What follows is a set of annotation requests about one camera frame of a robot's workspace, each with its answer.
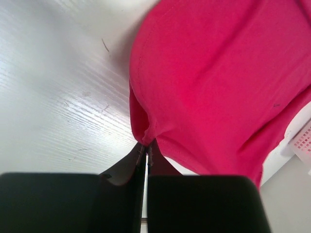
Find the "pink t-shirt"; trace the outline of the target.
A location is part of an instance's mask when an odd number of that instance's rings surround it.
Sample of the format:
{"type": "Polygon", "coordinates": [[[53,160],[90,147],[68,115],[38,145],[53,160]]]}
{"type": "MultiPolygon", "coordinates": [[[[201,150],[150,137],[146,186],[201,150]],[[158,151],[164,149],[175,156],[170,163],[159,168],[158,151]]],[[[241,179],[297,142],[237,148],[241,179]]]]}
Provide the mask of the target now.
{"type": "Polygon", "coordinates": [[[161,0],[130,58],[134,138],[200,175],[260,185],[311,100],[308,0],[161,0]]]}

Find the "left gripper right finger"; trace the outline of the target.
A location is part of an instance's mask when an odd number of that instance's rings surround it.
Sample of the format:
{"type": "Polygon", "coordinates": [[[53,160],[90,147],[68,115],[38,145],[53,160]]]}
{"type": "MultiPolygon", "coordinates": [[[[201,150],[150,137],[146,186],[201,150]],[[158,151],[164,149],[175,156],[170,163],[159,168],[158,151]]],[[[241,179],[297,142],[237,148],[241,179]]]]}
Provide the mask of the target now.
{"type": "Polygon", "coordinates": [[[269,233],[259,192],[244,176],[182,175],[148,147],[150,233],[269,233]]]}

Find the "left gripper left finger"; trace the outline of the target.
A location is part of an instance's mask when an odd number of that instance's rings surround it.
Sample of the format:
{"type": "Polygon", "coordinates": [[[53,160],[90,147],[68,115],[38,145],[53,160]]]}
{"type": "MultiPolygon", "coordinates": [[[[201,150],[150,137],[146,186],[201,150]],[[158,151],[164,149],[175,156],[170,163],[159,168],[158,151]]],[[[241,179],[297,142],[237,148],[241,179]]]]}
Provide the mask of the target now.
{"type": "Polygon", "coordinates": [[[4,173],[0,177],[3,233],[138,233],[145,147],[100,174],[4,173]]]}

